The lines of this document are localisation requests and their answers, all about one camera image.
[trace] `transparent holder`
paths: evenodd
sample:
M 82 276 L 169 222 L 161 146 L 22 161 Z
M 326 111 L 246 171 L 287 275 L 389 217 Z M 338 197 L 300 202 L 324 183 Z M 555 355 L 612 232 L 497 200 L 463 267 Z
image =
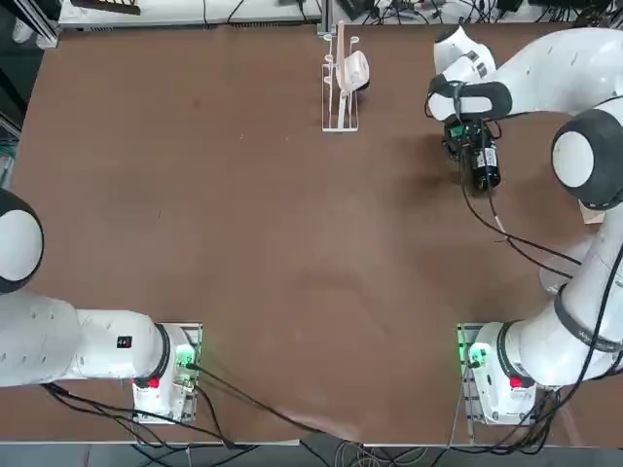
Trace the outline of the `transparent holder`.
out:
M 329 54 L 324 56 L 322 64 L 322 131 L 334 133 L 358 131 L 357 92 L 340 90 L 336 78 L 337 63 L 333 55 L 333 36 L 325 34 L 323 39 L 329 43 Z M 349 54 L 352 54 L 354 45 L 358 43 L 357 36 L 350 38 Z M 334 102 L 334 89 L 338 95 L 338 102 Z

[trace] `brown tabletop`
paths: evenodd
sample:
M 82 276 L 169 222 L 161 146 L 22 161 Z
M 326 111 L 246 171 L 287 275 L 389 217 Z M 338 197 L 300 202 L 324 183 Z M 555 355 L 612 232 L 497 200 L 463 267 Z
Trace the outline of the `brown tabletop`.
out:
M 468 32 L 502 63 L 551 29 Z M 13 183 L 46 232 L 31 290 L 78 307 L 200 321 L 204 366 L 334 435 L 447 443 L 456 324 L 531 316 L 548 296 L 536 267 L 470 215 L 442 126 L 423 115 L 440 31 L 357 29 L 372 84 L 360 96 L 360 130 L 344 135 L 320 131 L 325 43 L 311 27 L 63 36 L 45 54 Z M 565 118 L 502 123 L 495 196 L 507 230 L 556 247 L 586 232 L 550 168 Z M 118 382 L 67 386 L 131 404 Z M 207 388 L 237 440 L 303 434 Z M 607 427 L 623 416 L 622 388 L 585 384 L 553 443 L 617 446 Z M 130 439 L 38 387 L 1 392 L 11 421 L 2 440 Z M 203 406 L 198 425 L 212 427 Z M 500 435 L 478 429 L 481 442 Z M 455 442 L 467 441 L 461 411 Z

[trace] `cable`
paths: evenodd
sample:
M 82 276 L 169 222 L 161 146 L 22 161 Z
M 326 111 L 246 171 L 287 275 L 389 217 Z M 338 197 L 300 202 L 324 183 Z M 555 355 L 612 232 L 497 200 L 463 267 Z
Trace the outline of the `cable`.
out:
M 540 17 L 538 17 L 534 22 L 540 22 L 543 18 L 545 18 L 545 15 L 547 15 L 549 13 L 550 8 L 551 7 L 547 7 L 545 9 L 545 11 L 543 12 L 543 14 Z
M 437 465 L 437 463 L 446 454 L 446 452 L 448 452 L 448 449 L 442 449 L 442 451 L 437 454 L 437 457 L 435 457 L 435 460 L 431 462 L 430 467 L 435 467 L 435 465 Z
M 497 124 L 497 127 L 499 129 L 499 134 L 501 135 L 502 132 L 502 128 L 499 126 L 499 124 Z M 485 148 L 486 145 L 486 140 L 485 140 L 485 128 L 489 129 L 484 121 L 480 121 L 480 135 L 481 135 L 481 147 Z M 458 154 L 458 163 L 461 163 L 461 153 L 463 152 L 463 148 L 462 148 L 462 144 L 461 144 L 461 148 L 459 149 L 459 154 Z M 499 216 L 497 215 L 497 211 L 495 210 L 495 205 L 494 205 L 494 197 L 491 193 L 492 189 L 491 189 L 491 180 L 489 178 L 489 166 L 487 165 L 487 162 L 485 161 L 485 176 L 487 177 L 487 198 L 489 199 L 489 207 L 491 208 L 491 213 L 494 216 L 495 221 L 497 222 L 497 224 L 499 225 L 499 229 L 501 231 L 505 232 L 504 227 L 502 226 L 501 220 L 499 219 Z M 462 188 L 462 193 L 463 196 L 465 197 L 465 202 L 469 203 L 469 200 L 467 199 L 467 193 L 466 190 L 464 189 L 464 177 L 461 177 L 460 179 L 460 183 L 461 183 L 461 188 Z M 532 256 L 530 256 L 528 253 L 526 253 L 524 250 L 522 250 L 519 246 L 517 246 L 513 240 L 511 238 L 506 238 L 506 243 L 508 244 L 508 246 L 510 246 L 513 250 L 515 250 L 517 253 L 519 253 L 521 256 L 523 256 L 524 258 L 526 258 L 528 261 L 530 261 L 531 263 L 539 266 L 540 268 L 549 270 L 550 272 L 554 272 L 557 275 L 560 275 L 562 277 L 565 277 L 569 280 L 573 279 L 573 276 L 570 274 L 567 274 L 566 272 L 562 272 L 561 270 L 557 270 L 554 268 L 551 268 L 549 266 L 544 265 L 543 263 L 540 263 L 538 260 L 536 260 L 535 258 L 533 258 Z
M 462 167 L 460 166 L 460 153 L 459 153 L 459 163 L 458 163 L 458 165 L 459 165 L 459 171 L 461 171 L 461 170 L 462 170 Z M 538 243 L 534 243 L 533 241 L 527 240 L 527 239 L 525 239 L 525 238 L 522 238 L 522 237 L 520 237 L 520 236 L 514 235 L 514 234 L 512 234 L 512 233 L 508 233 L 508 232 L 506 232 L 506 231 L 505 231 L 505 230 L 503 230 L 503 229 L 499 229 L 498 227 L 493 226 L 493 225 L 492 225 L 492 224 L 490 224 L 488 221 L 486 221 L 486 220 L 485 220 L 485 219 L 484 219 L 484 218 L 483 218 L 483 217 L 482 217 L 482 216 L 481 216 L 481 215 L 480 215 L 480 214 L 476 211 L 476 209 L 473 207 L 473 205 L 472 205 L 472 204 L 471 204 L 471 202 L 469 201 L 469 196 L 467 195 L 467 191 L 466 191 L 466 189 L 465 189 L 464 183 L 463 183 L 463 184 L 461 184 L 461 190 L 462 190 L 463 197 L 464 197 L 464 199 L 465 199 L 465 203 L 467 204 L 467 208 L 469 209 L 469 211 L 470 211 L 470 212 L 474 215 L 474 217 L 475 217 L 476 219 L 478 219 L 478 220 L 481 222 L 481 224 L 483 224 L 483 225 L 484 225 L 485 227 L 487 227 L 488 229 L 490 229 L 490 230 L 492 230 L 492 231 L 494 231 L 494 232 L 497 232 L 498 234 L 501 234 L 501 235 L 503 235 L 503 236 L 504 236 L 504 237 L 506 237 L 506 238 L 510 238 L 510 239 L 515 240 L 515 241 L 519 241 L 519 242 L 524 243 L 524 244 L 526 244 L 526 245 L 528 245 L 528 246 L 531 246 L 532 248 L 536 248 L 536 249 L 538 249 L 538 250 L 541 250 L 541 251 L 545 251 L 545 252 L 547 252 L 547 253 L 550 253 L 551 255 L 558 256 L 559 258 L 563 258 L 563 259 L 565 259 L 565 260 L 567 260 L 567 261 L 569 261 L 569 262 L 571 262 L 571 263 L 574 263 L 574 264 L 576 264 L 576 265 L 579 265 L 579 266 L 581 265 L 581 262 L 577 261 L 575 258 L 572 258 L 572 257 L 571 257 L 571 256 L 569 256 L 569 255 L 566 255 L 566 254 L 564 254 L 564 253 L 560 253 L 560 252 L 558 252 L 558 251 L 556 251 L 556 250 L 554 250 L 554 249 L 552 249 L 552 248 L 548 248 L 548 247 L 546 247 L 546 246 L 539 245 Z
M 207 29 L 207 0 L 203 1 L 203 29 Z
M 61 386 L 58 386 L 57 384 L 54 384 L 54 385 L 52 385 L 52 384 L 44 384 L 43 386 L 46 389 L 48 389 L 48 386 L 55 386 L 54 393 L 57 396 L 59 396 L 60 398 L 71 399 L 71 400 L 74 400 L 74 401 L 77 401 L 77 402 L 81 402 L 83 404 L 87 404 L 87 405 L 90 405 L 90 406 L 96 405 L 96 406 L 100 407 L 101 409 L 104 409 L 104 410 L 107 410 L 107 411 L 122 412 L 122 413 L 132 413 L 132 414 L 141 414 L 141 415 L 145 415 L 145 416 L 150 416 L 150 417 L 153 417 L 153 418 L 157 418 L 158 420 L 168 421 L 168 422 L 173 423 L 175 425 L 183 426 L 184 428 L 188 428 L 189 430 L 197 431 L 199 433 L 203 433 L 203 434 L 209 435 L 209 436 L 211 436 L 213 438 L 216 438 L 216 439 L 218 439 L 220 441 L 223 441 L 218 436 L 218 434 L 216 434 L 216 433 L 214 433 L 214 432 L 212 432 L 210 430 L 206 430 L 204 428 L 199 428 L 198 426 L 189 425 L 188 423 L 184 423 L 183 421 L 178 421 L 178 420 L 175 420 L 173 418 L 169 418 L 167 416 L 162 416 L 162 415 L 159 415 L 157 413 L 150 413 L 150 412 L 146 412 L 146 411 L 141 411 L 141 410 L 138 410 L 138 409 L 126 409 L 126 408 L 120 408 L 120 407 L 111 406 L 111 405 L 108 405 L 108 404 L 102 404 L 102 403 L 94 401 L 92 399 L 87 399 L 87 398 L 84 398 L 84 397 L 76 396 L 75 394 L 72 394 L 71 392 L 69 392 L 67 389 L 65 389 L 65 388 L 63 388 Z M 142 424 L 141 424 L 141 427 L 143 427 L 143 428 L 145 428 L 146 430 L 149 431 L 149 429 L 147 427 L 145 427 L 144 425 L 142 425 Z
M 373 12 L 376 12 L 378 10 L 378 7 L 379 7 L 380 3 L 381 3 L 381 0 L 377 0 L 377 3 L 375 3 L 374 6 L 368 12 L 368 16 L 361 23 L 362 25 L 365 24 L 366 22 L 368 22 L 368 19 L 370 19 L 370 16 L 372 15 Z
M 303 17 L 303 21 L 305 24 L 308 24 L 308 17 L 305 16 L 305 11 L 303 10 L 303 0 L 297 0 L 297 5 L 299 6 L 299 10 L 301 11 L 301 16 Z
M 472 11 L 473 11 L 473 10 L 476 10 L 476 11 L 478 12 L 479 20 L 481 20 L 482 22 L 485 22 L 485 15 L 484 15 L 484 13 L 482 12 L 482 10 L 481 10 L 481 9 L 479 9 L 479 8 L 476 6 L 476 1 L 475 1 L 475 0 L 474 0 L 472 3 L 469 3 L 469 2 L 467 2 L 466 0 L 459 0 L 459 2 L 460 2 L 460 3 L 464 3 L 465 5 L 467 5 L 467 6 L 471 7 L 471 8 L 472 8 Z
M 200 393 L 200 395 L 203 397 L 203 399 L 207 403 L 207 406 L 210 409 L 210 414 L 212 415 L 212 420 L 214 421 L 214 427 L 216 428 L 216 432 L 218 433 L 218 436 L 220 436 L 221 440 L 223 440 L 223 444 L 229 449 L 233 448 L 235 446 L 235 443 L 229 440 L 223 434 L 223 430 L 221 430 L 221 425 L 218 422 L 218 418 L 216 417 L 216 410 L 214 410 L 214 405 L 212 404 L 212 401 L 210 400 L 209 396 L 207 395 L 207 393 L 202 387 L 197 385 L 195 386 L 195 389 L 197 389 L 197 392 Z
M 239 396 L 242 396 L 242 398 L 246 399 L 248 402 L 261 407 L 262 409 L 264 409 L 267 412 L 272 413 L 273 415 L 277 416 L 278 418 L 281 418 L 283 421 L 287 421 L 288 423 L 301 428 L 303 430 L 312 432 L 312 433 L 322 433 L 322 431 L 313 428 L 309 425 L 306 425 L 305 423 L 301 423 L 300 421 L 296 421 L 293 420 L 292 418 L 290 418 L 287 415 L 284 415 L 283 413 L 280 413 L 278 411 L 276 411 L 275 409 L 273 409 L 270 406 L 267 406 L 266 404 L 263 404 L 262 402 L 258 401 L 257 399 L 252 398 L 251 396 L 249 396 L 248 394 L 246 394 L 245 392 L 241 391 L 240 389 L 238 389 L 237 387 L 233 386 L 232 384 L 229 384 L 227 381 L 225 381 L 224 379 L 218 377 L 217 375 L 215 375 L 212 372 L 209 372 L 208 370 L 200 367 L 199 365 L 195 365 L 194 363 L 189 363 L 186 365 L 186 368 L 190 369 L 190 370 L 195 370 L 198 371 L 200 373 L 203 373 L 204 375 L 207 375 L 209 377 L 211 377 L 212 379 L 217 380 L 218 382 L 220 382 L 221 384 L 223 384 L 224 386 L 226 386 L 227 388 L 231 389 L 232 391 L 236 392 Z
M 138 446 L 135 446 L 135 445 L 129 445 L 129 446 L 132 449 L 134 449 L 136 452 L 139 452 L 140 454 L 142 454 L 143 457 L 147 457 L 147 459 L 149 459 L 149 463 L 144 464 L 144 465 L 158 464 L 158 465 L 162 465 L 163 467 L 172 467 L 170 464 L 167 464 L 166 462 L 160 460 L 163 456 L 154 457 L 153 455 L 148 454 L 147 452 L 145 452 L 143 449 L 139 448 Z
M 367 449 L 358 443 L 353 443 L 350 441 L 342 441 L 336 448 L 334 467 L 345 467 L 346 466 L 343 451 L 346 451 L 347 447 L 354 447 L 357 449 L 357 459 L 355 460 L 359 460 L 359 463 L 363 464 L 365 463 L 366 460 L 368 460 L 370 461 L 369 463 L 372 465 L 375 465 L 375 467 L 381 467 L 381 464 L 386 464 L 386 463 L 389 465 L 385 467 L 394 467 L 394 466 L 395 467 L 408 467 L 419 462 L 426 455 L 426 452 L 427 452 L 427 448 L 415 447 L 415 448 L 407 449 L 406 451 L 401 452 L 400 454 L 392 457 L 384 449 L 381 449 L 381 451 L 386 457 L 386 458 L 383 458 L 374 452 L 374 448 Z M 421 452 L 418 453 L 418 456 L 416 458 L 411 459 L 411 460 L 400 460 L 406 457 L 407 455 L 413 454 L 414 452 L 420 449 L 421 449 Z
M 245 454 L 247 454 L 247 453 L 249 453 L 249 452 L 251 452 L 253 450 L 256 450 L 257 448 L 259 448 L 259 446 L 252 446 L 251 448 L 245 449 L 242 452 L 238 452 L 238 453 L 236 453 L 234 455 L 230 455 L 228 458 L 223 459 L 223 460 L 221 460 L 219 462 L 216 462 L 215 464 L 212 464 L 210 467 L 219 467 L 221 465 L 225 465 L 228 462 L 233 461 L 234 459 L 238 459 L 242 455 L 245 455 Z
M 430 3 L 432 3 L 433 8 L 435 9 L 435 14 L 433 15 L 433 17 L 437 16 L 439 18 L 439 22 L 443 24 L 444 19 L 442 18 L 441 10 L 439 10 L 439 7 L 437 7 L 437 3 L 435 2 L 435 0 L 430 0 Z
M 324 459 L 322 458 L 322 456 L 321 456 L 320 454 L 318 454 L 315 450 L 313 450 L 312 448 L 310 448 L 310 447 L 308 446 L 308 444 L 307 444 L 307 443 L 305 443 L 303 440 L 301 440 L 301 441 L 300 441 L 300 443 L 301 443 L 301 446 L 302 446 L 303 448 L 307 449 L 307 450 L 311 453 L 311 455 L 313 455 L 314 457 L 316 457 L 316 458 L 320 459 L 320 461 L 321 461 L 321 462 L 322 462 L 322 463 L 323 463 L 326 467 L 331 467 L 331 464 L 329 464 L 326 460 L 324 460 Z
M 51 384 L 43 384 L 44 389 L 46 389 L 48 391 L 48 393 L 54 398 L 56 399 L 58 402 L 60 402 L 63 406 L 71 409 L 72 411 L 78 412 L 78 413 L 90 413 L 93 414 L 95 416 L 101 416 L 103 418 L 109 418 L 112 419 L 114 421 L 116 421 L 117 423 L 121 424 L 121 426 L 128 431 L 134 438 L 136 438 L 140 443 L 149 446 L 150 448 L 160 448 L 160 447 L 165 447 L 165 448 L 169 448 L 172 449 L 171 446 L 169 446 L 162 438 L 160 438 L 151 428 L 144 426 L 143 424 L 137 422 L 136 420 L 132 420 L 131 418 L 127 418 L 124 417 L 122 415 L 112 415 L 111 413 L 107 413 L 106 411 L 102 411 L 101 409 L 98 409 L 98 412 L 89 410 L 89 409 L 85 409 L 83 407 L 78 407 L 78 406 L 74 406 L 73 404 L 69 404 L 67 401 L 64 401 L 58 394 L 56 394 L 55 390 L 52 387 L 49 386 L 56 386 L 55 384 L 51 383 Z M 141 437 L 139 434 L 137 434 L 134 430 L 132 430 L 131 428 L 125 426 L 123 423 L 121 423 L 120 420 L 126 421 L 127 423 L 131 423 L 134 425 L 138 425 L 141 428 L 145 429 L 150 435 L 152 435 L 154 437 L 154 439 L 160 443 L 159 445 L 153 445 L 151 443 L 149 443 L 148 441 L 146 441 L 143 437 Z
M 240 0 L 238 2 L 238 4 L 236 5 L 236 7 L 234 8 L 234 10 L 230 13 L 230 15 L 227 17 L 227 24 L 229 24 L 232 21 L 232 17 L 236 14 L 236 12 L 238 11 L 238 8 L 240 8 L 242 6 L 242 4 L 244 3 L 244 0 Z

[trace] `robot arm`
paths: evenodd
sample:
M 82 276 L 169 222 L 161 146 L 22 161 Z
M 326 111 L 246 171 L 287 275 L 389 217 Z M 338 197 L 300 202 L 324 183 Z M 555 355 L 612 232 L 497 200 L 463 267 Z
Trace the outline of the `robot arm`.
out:
M 455 34 L 464 33 L 459 28 Z M 586 359 L 623 244 L 622 40 L 623 33 L 611 29 L 556 32 L 486 76 L 478 73 L 475 63 L 483 54 L 473 46 L 440 71 L 435 44 L 437 76 L 428 95 L 435 119 L 478 122 L 535 111 L 574 115 L 554 137 L 554 171 L 586 206 L 607 210 L 582 266 L 556 299 L 532 319 L 488 323 L 479 332 L 468 357 L 487 423 L 518 424 L 533 405 L 536 383 L 575 383 Z M 623 350 L 623 282 L 615 284 L 585 379 L 607 372 Z
M 176 420 L 192 413 L 196 374 L 179 363 L 197 363 L 197 350 L 184 329 L 132 311 L 76 309 L 20 290 L 43 251 L 34 210 L 0 189 L 0 387 L 131 378 L 137 409 Z
M 453 34 L 462 42 L 464 35 L 460 27 Z M 484 77 L 474 70 L 479 61 L 488 61 L 482 49 L 463 48 L 463 55 L 443 68 L 449 60 L 438 60 L 437 48 L 435 44 L 437 75 L 430 84 L 428 106 L 442 122 L 455 115 L 456 97 L 466 120 L 495 120 L 537 111 L 575 115 L 623 94 L 621 33 L 613 29 L 548 34 Z

